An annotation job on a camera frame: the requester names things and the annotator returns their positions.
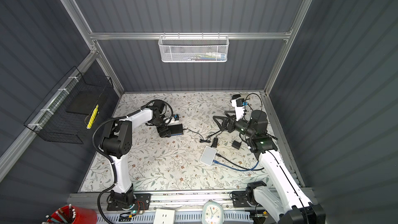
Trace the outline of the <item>black network switch box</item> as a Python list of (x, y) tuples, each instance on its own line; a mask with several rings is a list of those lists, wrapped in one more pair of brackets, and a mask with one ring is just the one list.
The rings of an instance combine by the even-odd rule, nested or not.
[(166, 125), (159, 133), (159, 135), (162, 138), (170, 138), (172, 136), (183, 135), (183, 125), (182, 124)]

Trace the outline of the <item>small black adapter with cable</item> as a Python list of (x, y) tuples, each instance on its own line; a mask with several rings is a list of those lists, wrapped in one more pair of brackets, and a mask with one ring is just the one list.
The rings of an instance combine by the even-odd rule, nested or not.
[(233, 141), (233, 142), (232, 142), (232, 147), (235, 148), (235, 149), (237, 149), (237, 150), (239, 150), (240, 147), (241, 147), (241, 144), (242, 144), (242, 142)]

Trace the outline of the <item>white network switch box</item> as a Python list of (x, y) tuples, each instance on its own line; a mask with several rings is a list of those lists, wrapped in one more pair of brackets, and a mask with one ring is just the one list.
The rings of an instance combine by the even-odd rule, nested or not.
[(211, 166), (216, 156), (217, 150), (213, 147), (206, 146), (201, 157), (200, 162), (206, 166)]

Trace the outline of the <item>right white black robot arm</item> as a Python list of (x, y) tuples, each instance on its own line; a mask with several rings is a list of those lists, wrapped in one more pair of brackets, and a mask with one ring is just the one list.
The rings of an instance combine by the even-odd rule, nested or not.
[(278, 196), (270, 192), (266, 183), (256, 181), (246, 188), (247, 201), (261, 205), (278, 224), (324, 224), (326, 213), (301, 190), (286, 168), (272, 137), (268, 134), (267, 115), (255, 110), (249, 120), (237, 119), (232, 111), (225, 111), (219, 128), (229, 133), (237, 131), (245, 137), (249, 150), (265, 168)]

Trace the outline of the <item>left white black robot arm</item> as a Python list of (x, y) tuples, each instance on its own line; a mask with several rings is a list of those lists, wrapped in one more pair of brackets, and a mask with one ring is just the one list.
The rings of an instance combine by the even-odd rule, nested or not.
[(109, 200), (122, 209), (133, 209), (138, 204), (129, 176), (127, 155), (132, 147), (132, 132), (142, 125), (166, 128), (174, 117), (172, 107), (164, 100), (151, 100), (138, 110), (102, 122), (94, 131), (92, 144), (112, 168), (113, 184), (102, 193), (110, 192)]

